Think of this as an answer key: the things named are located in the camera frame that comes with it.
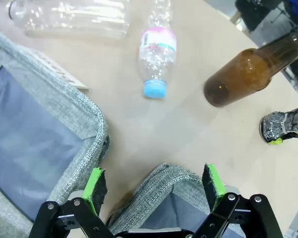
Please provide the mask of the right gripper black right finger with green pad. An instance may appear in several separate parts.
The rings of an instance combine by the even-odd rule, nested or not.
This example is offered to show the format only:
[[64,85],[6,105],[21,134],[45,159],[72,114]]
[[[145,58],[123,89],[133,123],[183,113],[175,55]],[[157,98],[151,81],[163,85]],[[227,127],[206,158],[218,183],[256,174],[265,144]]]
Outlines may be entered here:
[[216,167],[205,164],[202,183],[210,214],[193,234],[195,238],[220,238],[231,224],[238,224],[247,238],[282,238],[283,234],[263,194],[249,199],[228,192]]

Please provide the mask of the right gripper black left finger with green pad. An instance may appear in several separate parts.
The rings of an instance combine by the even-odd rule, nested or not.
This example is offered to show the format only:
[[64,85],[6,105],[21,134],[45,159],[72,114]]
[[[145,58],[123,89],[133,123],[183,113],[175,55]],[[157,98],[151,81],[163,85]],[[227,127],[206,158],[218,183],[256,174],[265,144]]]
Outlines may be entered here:
[[107,193],[105,171],[94,168],[83,195],[60,205],[42,203],[30,231],[31,238],[66,238],[70,230],[81,229],[88,238],[110,238],[112,233],[99,218]]

